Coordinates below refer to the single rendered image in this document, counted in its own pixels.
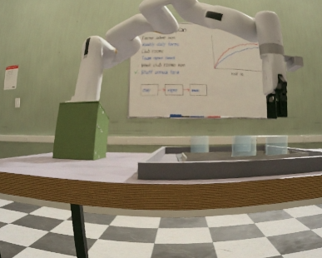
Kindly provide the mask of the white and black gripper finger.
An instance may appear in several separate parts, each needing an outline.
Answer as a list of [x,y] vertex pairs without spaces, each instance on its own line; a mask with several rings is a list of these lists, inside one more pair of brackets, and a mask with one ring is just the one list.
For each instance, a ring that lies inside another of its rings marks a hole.
[[[276,102],[276,116],[278,117],[287,117],[287,81],[285,78],[281,75],[281,73],[278,73],[278,80],[281,83],[281,88],[275,88],[275,95],[277,97]],[[279,94],[280,93],[280,94]]]
[[271,92],[269,94],[266,94],[267,118],[277,118],[277,116],[276,116],[276,108],[275,108],[275,100],[276,100],[275,93]]

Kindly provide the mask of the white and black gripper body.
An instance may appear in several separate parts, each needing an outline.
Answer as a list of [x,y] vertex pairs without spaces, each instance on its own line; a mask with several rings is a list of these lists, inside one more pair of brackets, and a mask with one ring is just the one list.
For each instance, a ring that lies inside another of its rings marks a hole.
[[271,92],[275,93],[275,88],[281,88],[278,73],[281,73],[287,81],[284,62],[285,56],[280,53],[266,52],[260,54],[260,58],[262,59],[263,93],[265,95]]

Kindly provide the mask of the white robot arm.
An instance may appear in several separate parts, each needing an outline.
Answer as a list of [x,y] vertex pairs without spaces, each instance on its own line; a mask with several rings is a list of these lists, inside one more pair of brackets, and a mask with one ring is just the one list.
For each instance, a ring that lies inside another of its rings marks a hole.
[[304,66],[302,56],[285,55],[280,19],[275,12],[259,11],[253,18],[233,8],[197,0],[143,0],[139,5],[140,14],[107,31],[106,40],[111,45],[98,36],[91,36],[83,43],[75,95],[67,102],[99,101],[103,68],[114,67],[134,56],[141,48],[141,40],[137,36],[145,32],[175,32],[178,23],[167,9],[168,4],[187,22],[219,28],[250,42],[258,42],[260,54],[283,54],[286,71],[293,72]]

